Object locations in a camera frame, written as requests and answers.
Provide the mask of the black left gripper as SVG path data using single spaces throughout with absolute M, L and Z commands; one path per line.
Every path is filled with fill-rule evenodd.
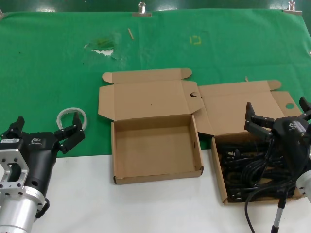
M 55 133 L 22 132 L 24 124 L 23 116 L 19 116 L 0 137 L 1 139 L 24 140 L 28 152 L 25 162 L 29 168 L 24 184 L 39 192 L 47 192 L 58 151 L 66 154 L 85 139 L 79 114 L 74 113 L 71 126 Z

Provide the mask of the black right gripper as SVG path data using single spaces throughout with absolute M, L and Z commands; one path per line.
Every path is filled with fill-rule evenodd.
M 296 181 L 311 169 L 311 127 L 308 123 L 311 119 L 311 103 L 301 97 L 299 105 L 303 110 L 300 116 L 280 117 L 275 120 L 256 115 L 251 102 L 246 104 L 245 112 L 246 131 L 264 141 L 269 141 L 273 134 L 291 173 L 290 181 Z

